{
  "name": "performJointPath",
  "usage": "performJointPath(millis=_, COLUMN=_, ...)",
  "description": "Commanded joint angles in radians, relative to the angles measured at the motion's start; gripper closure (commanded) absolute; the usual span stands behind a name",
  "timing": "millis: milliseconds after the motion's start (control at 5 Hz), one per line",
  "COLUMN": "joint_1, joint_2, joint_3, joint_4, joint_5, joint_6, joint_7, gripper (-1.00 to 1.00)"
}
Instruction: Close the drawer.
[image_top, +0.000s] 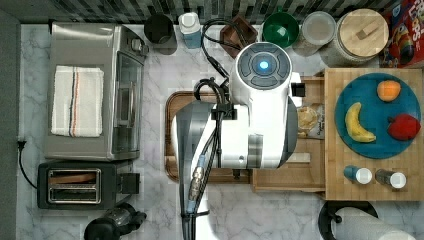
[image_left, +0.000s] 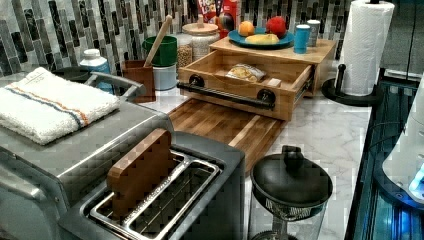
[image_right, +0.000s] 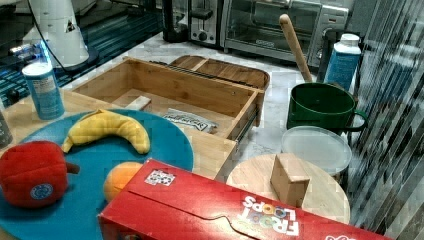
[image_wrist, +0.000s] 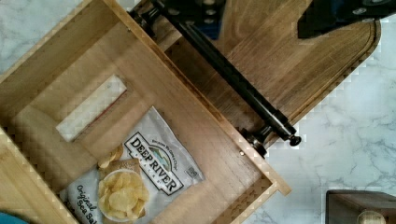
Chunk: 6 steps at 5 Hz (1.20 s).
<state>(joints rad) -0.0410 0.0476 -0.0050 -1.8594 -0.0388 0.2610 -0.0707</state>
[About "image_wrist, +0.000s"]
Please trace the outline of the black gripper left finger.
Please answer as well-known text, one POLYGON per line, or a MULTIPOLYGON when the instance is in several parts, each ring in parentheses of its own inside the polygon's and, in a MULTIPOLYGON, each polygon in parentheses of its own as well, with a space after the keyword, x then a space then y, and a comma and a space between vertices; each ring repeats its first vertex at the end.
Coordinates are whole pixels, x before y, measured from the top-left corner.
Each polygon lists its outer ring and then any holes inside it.
POLYGON ((219 38, 225 0, 154 0, 172 21, 194 25, 212 40, 219 38))

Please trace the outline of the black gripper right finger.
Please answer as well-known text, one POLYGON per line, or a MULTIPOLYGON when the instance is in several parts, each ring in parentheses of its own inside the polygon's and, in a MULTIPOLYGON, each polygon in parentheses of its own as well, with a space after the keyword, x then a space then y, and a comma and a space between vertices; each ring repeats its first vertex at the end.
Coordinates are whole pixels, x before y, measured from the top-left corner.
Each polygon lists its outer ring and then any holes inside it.
POLYGON ((297 22, 298 37, 313 38, 356 22, 378 21, 395 11, 396 0, 312 0, 297 22))

